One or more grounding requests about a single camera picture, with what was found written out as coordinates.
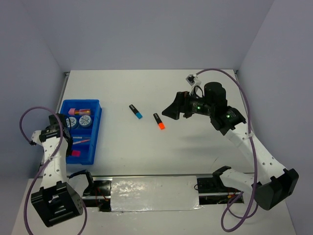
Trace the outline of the blue white round jar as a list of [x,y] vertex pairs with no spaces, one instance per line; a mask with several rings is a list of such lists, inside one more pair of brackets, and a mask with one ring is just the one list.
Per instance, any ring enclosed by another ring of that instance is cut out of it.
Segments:
[[69,130],[76,129],[79,125],[79,122],[76,117],[67,117],[66,123]]

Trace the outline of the orange-capped black highlighter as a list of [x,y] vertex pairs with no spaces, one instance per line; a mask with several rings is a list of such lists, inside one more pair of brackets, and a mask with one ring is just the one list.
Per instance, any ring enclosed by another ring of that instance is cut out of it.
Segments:
[[153,114],[153,117],[155,118],[156,123],[158,124],[160,130],[165,129],[165,125],[163,124],[162,120],[160,119],[159,115],[157,113]]

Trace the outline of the orange clear pen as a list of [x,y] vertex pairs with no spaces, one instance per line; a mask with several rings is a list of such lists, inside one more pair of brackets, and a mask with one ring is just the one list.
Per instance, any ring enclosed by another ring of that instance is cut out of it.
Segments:
[[73,142],[73,144],[81,144],[81,143],[85,143],[85,142],[89,142],[90,139],[85,139],[85,140],[81,140],[81,141],[75,141]]

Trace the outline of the pink-capped black highlighter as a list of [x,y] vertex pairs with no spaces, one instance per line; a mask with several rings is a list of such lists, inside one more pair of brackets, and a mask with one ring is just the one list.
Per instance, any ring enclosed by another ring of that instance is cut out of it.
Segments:
[[79,150],[72,150],[71,152],[71,156],[73,157],[80,157],[80,155],[81,155],[81,151]]

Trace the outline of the pink pen bundle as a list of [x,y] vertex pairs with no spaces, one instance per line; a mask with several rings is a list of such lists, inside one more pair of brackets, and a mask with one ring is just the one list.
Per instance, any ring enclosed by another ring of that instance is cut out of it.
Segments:
[[70,116],[90,116],[91,115],[91,109],[70,108],[68,111],[68,114]]

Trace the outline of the blue-capped black highlighter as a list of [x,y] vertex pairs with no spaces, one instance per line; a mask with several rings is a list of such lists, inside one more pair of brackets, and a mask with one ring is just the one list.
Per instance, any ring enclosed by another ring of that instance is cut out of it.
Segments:
[[129,108],[131,109],[131,111],[134,113],[134,115],[138,118],[141,119],[142,118],[142,114],[138,111],[138,109],[134,106],[134,105],[129,105]]

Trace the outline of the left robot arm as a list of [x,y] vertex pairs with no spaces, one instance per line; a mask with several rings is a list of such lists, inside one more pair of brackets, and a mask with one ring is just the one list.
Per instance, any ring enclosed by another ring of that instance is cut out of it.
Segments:
[[66,157],[72,152],[73,139],[70,135],[66,116],[49,116],[50,125],[32,134],[32,143],[44,149],[47,164],[38,192],[31,194],[31,204],[47,227],[81,216],[85,203],[69,184],[66,173]]

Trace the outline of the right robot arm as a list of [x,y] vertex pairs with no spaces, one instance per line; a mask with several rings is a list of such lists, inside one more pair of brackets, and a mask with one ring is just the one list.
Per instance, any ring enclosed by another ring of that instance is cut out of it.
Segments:
[[245,156],[252,166],[257,166],[257,176],[251,176],[223,166],[213,173],[213,188],[224,191],[235,188],[254,196],[264,210],[270,210],[292,195],[299,175],[279,163],[253,134],[248,132],[247,121],[236,109],[227,104],[226,90],[218,82],[204,86],[203,97],[195,92],[177,92],[172,104],[162,115],[178,120],[193,114],[208,116],[213,127],[220,131]]

